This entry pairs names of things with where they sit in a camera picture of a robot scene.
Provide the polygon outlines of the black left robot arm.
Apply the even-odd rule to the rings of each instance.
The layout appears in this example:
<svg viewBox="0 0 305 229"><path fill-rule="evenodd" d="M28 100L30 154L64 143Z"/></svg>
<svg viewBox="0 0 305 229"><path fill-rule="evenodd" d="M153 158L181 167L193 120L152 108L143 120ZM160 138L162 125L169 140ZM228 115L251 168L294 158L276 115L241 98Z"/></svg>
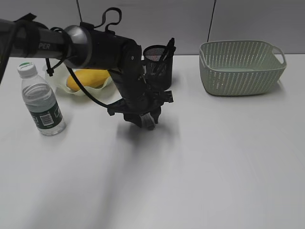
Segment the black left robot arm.
<svg viewBox="0 0 305 229"><path fill-rule="evenodd" d="M152 58L146 57L149 51ZM174 39L166 46L143 50L136 41L114 31L98 31L81 22L65 29L47 28L29 13L16 21L0 22L0 71L10 57L58 60L69 72L75 69L107 70L121 99L108 104L109 115L123 114L124 120L149 130L155 128L164 103L172 92L161 79L171 77Z"/></svg>

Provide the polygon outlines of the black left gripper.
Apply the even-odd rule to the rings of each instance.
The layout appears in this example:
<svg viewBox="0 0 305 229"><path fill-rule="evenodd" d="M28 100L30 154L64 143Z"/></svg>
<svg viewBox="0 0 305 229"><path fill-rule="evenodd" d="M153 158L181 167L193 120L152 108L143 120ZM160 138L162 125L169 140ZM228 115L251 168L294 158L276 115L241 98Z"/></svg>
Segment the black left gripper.
<svg viewBox="0 0 305 229"><path fill-rule="evenodd" d="M142 128L142 116L149 114L154 123L158 124L158 119L162 112L161 106L164 105L164 103L172 102L172 91L159 92L147 90L137 101L128 103L122 98L113 104L110 104L107 108L107 112L110 116L115 115L115 113L123 114L123 118L126 122L133 123L139 128Z"/></svg>

